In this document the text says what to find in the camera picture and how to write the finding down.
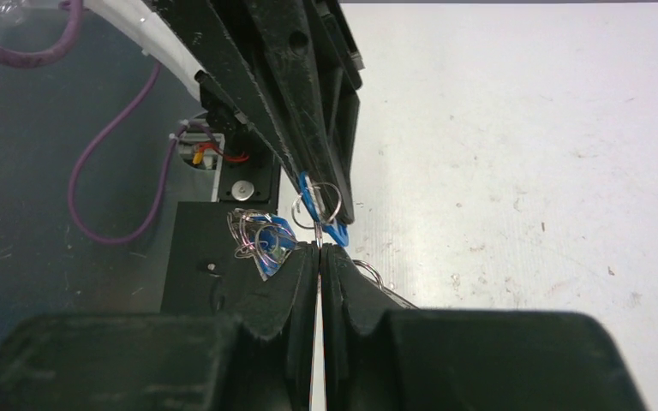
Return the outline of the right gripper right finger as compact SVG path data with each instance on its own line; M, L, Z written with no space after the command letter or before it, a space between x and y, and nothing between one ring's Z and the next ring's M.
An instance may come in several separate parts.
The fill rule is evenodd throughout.
M331 410L642 410L613 339L581 313L402 307L343 248L320 275Z

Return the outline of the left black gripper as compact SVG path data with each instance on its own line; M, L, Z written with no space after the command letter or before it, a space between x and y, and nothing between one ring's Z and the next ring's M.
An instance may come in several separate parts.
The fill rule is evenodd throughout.
M331 182L355 222L349 184L362 56L338 1L152 1L200 64L200 87L245 118L293 188Z

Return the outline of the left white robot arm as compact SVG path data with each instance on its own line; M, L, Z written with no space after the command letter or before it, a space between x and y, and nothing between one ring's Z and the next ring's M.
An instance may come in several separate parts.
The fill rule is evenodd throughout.
M355 220L350 169L362 56L337 1L90 1L204 107L217 104L273 152L294 184L330 182Z

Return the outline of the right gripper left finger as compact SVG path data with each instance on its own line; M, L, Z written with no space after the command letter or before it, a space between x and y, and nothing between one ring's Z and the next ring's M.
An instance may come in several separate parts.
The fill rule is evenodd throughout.
M319 250L209 315L42 315L0 346L0 410L306 410Z

